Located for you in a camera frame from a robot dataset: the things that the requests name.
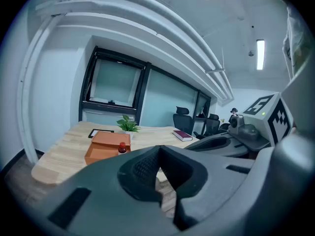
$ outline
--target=orange box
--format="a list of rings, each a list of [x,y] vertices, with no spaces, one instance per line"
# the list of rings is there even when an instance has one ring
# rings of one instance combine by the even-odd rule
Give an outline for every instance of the orange box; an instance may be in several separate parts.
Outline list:
[[[97,132],[92,138],[91,145],[85,154],[87,165],[118,155],[118,147],[121,142],[126,143],[126,151],[131,151],[130,135],[107,132]]]

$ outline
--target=potted plant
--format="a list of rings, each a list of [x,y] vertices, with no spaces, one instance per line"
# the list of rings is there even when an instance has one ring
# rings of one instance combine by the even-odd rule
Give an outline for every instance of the potted plant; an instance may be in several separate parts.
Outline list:
[[[133,132],[138,132],[138,129],[140,129],[135,121],[131,121],[129,117],[125,115],[123,115],[123,119],[117,121],[117,124],[118,127],[123,130],[123,133],[130,135],[130,139],[133,137]]]

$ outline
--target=ceiling light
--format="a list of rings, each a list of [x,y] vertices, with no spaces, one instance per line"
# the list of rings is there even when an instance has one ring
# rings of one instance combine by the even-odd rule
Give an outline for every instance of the ceiling light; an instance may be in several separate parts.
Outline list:
[[[257,40],[257,70],[262,70],[265,60],[265,40]]]

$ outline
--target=wooden floor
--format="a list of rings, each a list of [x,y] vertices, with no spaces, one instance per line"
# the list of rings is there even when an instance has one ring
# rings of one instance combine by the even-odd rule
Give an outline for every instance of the wooden floor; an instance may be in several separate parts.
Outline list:
[[[18,199],[34,206],[42,200],[55,186],[36,181],[31,176],[32,164],[26,155],[23,155],[8,171],[4,181],[11,193]],[[174,217],[176,192],[168,181],[160,183],[163,194],[162,211],[167,217]]]

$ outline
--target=red book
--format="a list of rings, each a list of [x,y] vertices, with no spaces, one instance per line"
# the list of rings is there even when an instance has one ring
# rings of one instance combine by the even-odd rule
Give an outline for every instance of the red book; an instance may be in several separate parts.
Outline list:
[[[192,136],[189,134],[186,134],[184,131],[181,130],[174,130],[173,134],[181,141],[186,142],[186,141],[191,141]]]

